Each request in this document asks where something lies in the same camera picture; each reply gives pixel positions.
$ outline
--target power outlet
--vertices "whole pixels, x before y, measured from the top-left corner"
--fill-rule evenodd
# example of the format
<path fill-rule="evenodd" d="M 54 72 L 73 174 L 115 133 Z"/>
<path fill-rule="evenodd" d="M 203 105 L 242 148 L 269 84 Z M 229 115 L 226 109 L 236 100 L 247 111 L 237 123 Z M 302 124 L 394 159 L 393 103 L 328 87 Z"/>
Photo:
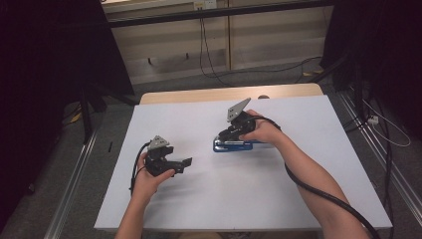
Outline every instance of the power outlet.
<path fill-rule="evenodd" d="M 205 9 L 216 9 L 217 0 L 204 1 Z"/>
<path fill-rule="evenodd" d="M 193 10 L 198 11 L 198 10 L 203 10 L 203 9 L 206 9 L 204 1 L 194 1 L 193 2 Z"/>

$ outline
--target floor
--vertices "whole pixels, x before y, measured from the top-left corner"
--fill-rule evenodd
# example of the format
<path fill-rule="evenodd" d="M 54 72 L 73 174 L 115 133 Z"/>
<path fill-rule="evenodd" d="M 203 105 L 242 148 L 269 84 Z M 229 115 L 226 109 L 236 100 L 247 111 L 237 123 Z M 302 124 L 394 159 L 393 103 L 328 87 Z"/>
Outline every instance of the floor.
<path fill-rule="evenodd" d="M 238 73 L 221 77 L 221 81 L 236 87 L 291 84 L 305 82 L 308 75 L 316 74 L 319 70 L 317 61 L 304 65 L 298 63 L 273 65 L 265 68 L 254 68 L 237 71 Z M 347 123 L 354 118 L 350 107 L 352 101 L 348 98 L 350 92 L 336 92 L 330 80 L 320 83 L 323 92 L 328 95 L 331 103 L 342 123 Z M 177 91 L 203 88 L 226 87 L 214 78 L 194 75 L 182 79 L 172 79 L 160 82 L 150 82 L 134 86 L 136 96 L 140 98 L 145 92 Z M 131 108 L 118 102 L 106 99 L 108 109 L 106 113 L 92 112 L 92 117 L 99 127 L 96 147 L 90 152 L 91 156 L 83 162 L 84 167 L 79 171 L 82 175 L 76 181 L 75 194 L 72 195 L 71 204 L 66 216 L 59 220 L 56 229 L 52 229 L 52 222 L 57 219 L 57 210 L 63 203 L 63 198 L 69 187 L 69 182 L 75 174 L 74 170 L 81 164 L 81 152 L 84 150 L 83 124 L 79 120 L 63 127 L 62 136 L 53 151 L 49 162 L 35 183 L 36 192 L 22 198 L 18 208 L 9 220 L 8 225 L 0 238 L 112 238 L 113 234 L 97 231 L 93 228 L 98 214 L 99 206 L 112 173 L 115 160 L 118 157 L 118 149 L 124 139 L 125 128 L 130 121 Z M 66 112 L 70 112 L 76 105 L 69 105 Z M 392 113 L 383 106 L 388 119 L 399 124 Z M 356 127 L 358 121 L 353 121 L 345 127 L 348 131 Z M 407 138 L 391 126 L 391 139 L 397 143 L 406 143 Z M 386 148 L 385 140 L 379 136 L 369 125 L 360 129 L 351 130 L 347 133 L 351 144 L 361 159 L 375 191 L 380 199 L 384 198 L 384 175 L 383 157 Z M 395 232 L 394 238 L 422 238 L 422 222 L 415 217 L 420 214 L 421 207 L 417 203 L 422 192 L 422 143 L 419 139 L 410 135 L 412 143 L 407 147 L 392 146 L 394 160 L 393 186 L 389 193 L 394 213 Z M 403 191 L 403 180 L 410 186 L 409 191 Z M 381 238 L 388 238 L 389 230 L 380 230 Z M 149 233 L 145 238 L 169 238 L 166 233 Z"/>

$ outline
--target black curtain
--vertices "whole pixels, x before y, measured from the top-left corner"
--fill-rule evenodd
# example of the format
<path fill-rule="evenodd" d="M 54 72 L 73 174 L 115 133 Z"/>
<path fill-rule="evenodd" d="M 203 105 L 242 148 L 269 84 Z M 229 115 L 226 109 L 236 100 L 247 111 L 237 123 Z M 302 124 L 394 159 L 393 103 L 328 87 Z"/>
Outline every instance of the black curtain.
<path fill-rule="evenodd" d="M 419 86 L 422 54 L 422 3 L 411 0 L 359 0 L 335 4 L 321 66 L 340 57 L 347 61 L 332 74 L 337 90 L 354 80 L 354 66 L 371 83 L 370 95 L 381 99 L 410 133 L 422 138 Z"/>
<path fill-rule="evenodd" d="M 109 28 L 64 30 L 105 21 L 99 0 L 0 0 L 0 231 L 36 181 L 80 87 L 133 94 Z"/>

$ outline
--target white tabletop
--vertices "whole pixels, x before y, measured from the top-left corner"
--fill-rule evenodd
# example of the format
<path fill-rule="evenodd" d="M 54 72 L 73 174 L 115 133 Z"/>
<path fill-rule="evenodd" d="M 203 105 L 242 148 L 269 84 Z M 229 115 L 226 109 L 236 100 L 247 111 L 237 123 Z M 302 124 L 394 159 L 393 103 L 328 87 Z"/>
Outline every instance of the white tabletop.
<path fill-rule="evenodd" d="M 130 198 L 132 166 L 156 135 L 174 146 L 168 160 L 193 157 L 183 174 L 160 185 L 144 228 L 162 231 L 319 229 L 274 148 L 217 153 L 212 140 L 227 128 L 227 109 L 239 101 L 135 107 L 95 228 L 114 231 Z M 326 96 L 252 100 L 342 187 L 350 204 L 375 228 L 391 223 Z"/>

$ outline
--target aluminum rail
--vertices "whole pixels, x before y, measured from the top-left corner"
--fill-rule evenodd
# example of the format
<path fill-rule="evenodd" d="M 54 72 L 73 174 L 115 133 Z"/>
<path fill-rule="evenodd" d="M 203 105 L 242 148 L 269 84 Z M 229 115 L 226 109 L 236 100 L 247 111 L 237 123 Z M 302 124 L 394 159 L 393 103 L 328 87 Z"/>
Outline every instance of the aluminum rail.
<path fill-rule="evenodd" d="M 108 20 L 108 22 L 103 22 L 103 23 L 69 24 L 69 25 L 58 26 L 58 29 L 63 31 L 63 30 L 84 30 L 84 29 L 89 30 L 91 28 L 121 28 L 121 27 L 130 27 L 130 26 L 165 23 L 165 22 L 176 22 L 176 21 L 185 21 L 185 20 L 193 20 L 193 19 L 204 19 L 204 18 L 254 14 L 254 13 L 326 7 L 326 6 L 333 6 L 334 3 L 338 3 L 338 2 L 341 2 L 341 1 L 302 0 L 302 1 L 291 1 L 291 2 L 274 3 L 274 4 L 254 5 L 254 6 L 217 8 L 217 9 L 207 9 L 207 10 L 202 10 L 202 11 L 189 11 L 189 12 L 163 14 L 163 15 L 157 15 L 157 16 L 115 19 L 115 20 Z"/>

